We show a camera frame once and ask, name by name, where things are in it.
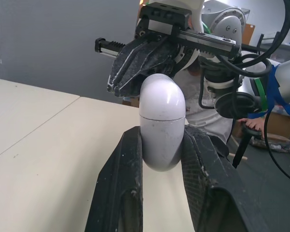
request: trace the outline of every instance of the green cable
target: green cable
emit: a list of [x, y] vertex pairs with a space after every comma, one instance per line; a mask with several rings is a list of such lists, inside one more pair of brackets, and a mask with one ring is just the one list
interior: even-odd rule
[[265, 96], [265, 92], [263, 89], [263, 85], [262, 85], [261, 80], [259, 78], [255, 78], [254, 80], [255, 80], [255, 83], [256, 83], [260, 98], [261, 98], [262, 111], [266, 111], [267, 110], [267, 101], [266, 101], [266, 96]]
[[207, 34], [212, 34], [211, 30], [208, 28], [208, 26], [204, 22], [202, 22], [202, 24], [203, 24], [203, 28], [206, 30]]

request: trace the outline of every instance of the white plastic container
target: white plastic container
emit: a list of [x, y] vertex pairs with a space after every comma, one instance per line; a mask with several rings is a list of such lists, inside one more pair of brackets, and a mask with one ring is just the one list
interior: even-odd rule
[[140, 95], [143, 159], [154, 170], [166, 171], [180, 161], [186, 117], [185, 98], [168, 76], [145, 79]]

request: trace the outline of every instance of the robotic arm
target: robotic arm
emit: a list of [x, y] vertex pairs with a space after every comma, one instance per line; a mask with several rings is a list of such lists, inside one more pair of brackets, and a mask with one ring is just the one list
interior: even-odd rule
[[[215, 12], [208, 13], [213, 2]], [[208, 26], [207, 33], [203, 32], [202, 22]], [[217, 1], [165, 0], [145, 5], [140, 10], [132, 42], [124, 45], [102, 38], [96, 40], [97, 52], [116, 58], [107, 89], [119, 97], [139, 96], [148, 76], [161, 73], [173, 78], [200, 56], [202, 82], [204, 79], [206, 90], [217, 100], [215, 109], [219, 114], [239, 119], [260, 111], [261, 94], [256, 91], [254, 81], [245, 82], [246, 86], [241, 88], [250, 91], [234, 93], [244, 76], [261, 78], [266, 92], [272, 69], [267, 59], [259, 58], [266, 65], [264, 71], [245, 71], [245, 67], [256, 63], [243, 63], [246, 58], [258, 60], [255, 54], [241, 56], [245, 23], [240, 9]], [[282, 98], [290, 102], [290, 61], [281, 64], [275, 76]]]
[[[153, 2], [141, 8], [132, 42], [96, 40], [96, 52], [115, 58], [108, 91], [119, 97], [140, 96], [141, 126], [123, 134], [100, 171], [86, 232], [143, 231], [143, 160], [159, 171], [181, 160], [195, 231], [268, 231], [236, 170], [219, 158], [206, 134], [184, 125], [184, 96], [172, 78], [199, 56], [201, 89], [205, 85], [212, 93], [223, 117], [238, 119], [260, 112], [264, 101], [290, 102], [290, 61], [272, 67], [266, 59], [290, 29], [290, 0], [284, 0], [286, 17], [278, 39], [261, 56], [241, 54], [245, 26], [241, 10], [219, 4], [215, 13], [208, 14], [210, 2]], [[264, 71], [246, 70], [260, 62]], [[265, 125], [270, 111], [269, 106]], [[265, 142], [269, 148], [266, 130]]]

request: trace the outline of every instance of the table surface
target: table surface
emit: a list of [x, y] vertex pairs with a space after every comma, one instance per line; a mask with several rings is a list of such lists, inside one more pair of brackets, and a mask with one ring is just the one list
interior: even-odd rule
[[0, 154], [78, 98], [0, 80]]
[[[5, 96], [6, 109], [17, 103], [10, 126], [4, 125], [8, 117], [0, 120], [1, 139], [12, 138], [0, 147], [6, 149], [0, 154], [0, 232], [83, 232], [98, 174], [122, 133], [139, 125], [138, 109], [74, 95], [67, 95], [71, 102], [64, 105], [62, 93], [50, 90], [21, 98], [19, 94], [41, 90], [22, 87], [22, 93], [12, 94], [9, 100]], [[52, 94], [51, 105], [59, 101], [61, 109], [42, 118], [40, 114], [51, 110], [41, 108], [50, 103], [35, 98]], [[22, 128], [18, 125], [22, 117], [30, 122], [39, 118], [40, 125], [32, 123], [30, 129], [11, 137], [11, 130]], [[144, 232], [194, 231], [180, 163], [165, 173], [144, 164], [143, 191]]]

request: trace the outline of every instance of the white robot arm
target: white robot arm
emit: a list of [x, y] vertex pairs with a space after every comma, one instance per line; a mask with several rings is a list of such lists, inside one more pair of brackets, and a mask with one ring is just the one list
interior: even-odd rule
[[[178, 160], [176, 156], [185, 112], [182, 93], [172, 78], [198, 56], [201, 84], [205, 83], [206, 89], [213, 93], [217, 100], [215, 109], [223, 117], [239, 119], [261, 110], [258, 91], [237, 91], [242, 86], [243, 76], [263, 78], [263, 89], [268, 95], [271, 94], [267, 92], [268, 80], [278, 83], [280, 98], [285, 103], [290, 102], [290, 61], [274, 68], [273, 72], [270, 61], [266, 59], [279, 47], [290, 29], [290, 0], [284, 0], [284, 4], [286, 13], [281, 33], [261, 56], [241, 56], [245, 16], [240, 9], [213, 0], [206, 3], [203, 0], [152, 1], [141, 8], [131, 43], [124, 45], [105, 39], [96, 40], [97, 52], [116, 58], [108, 80], [108, 91], [119, 97], [140, 96], [141, 133], [145, 145], [143, 157], [151, 167], [167, 170]], [[264, 71], [246, 71], [246, 67], [259, 62], [265, 64]], [[253, 88], [253, 82], [244, 84], [246, 86], [242, 89]], [[169, 91], [167, 86], [176, 91]], [[158, 134], [159, 142], [151, 136]]]

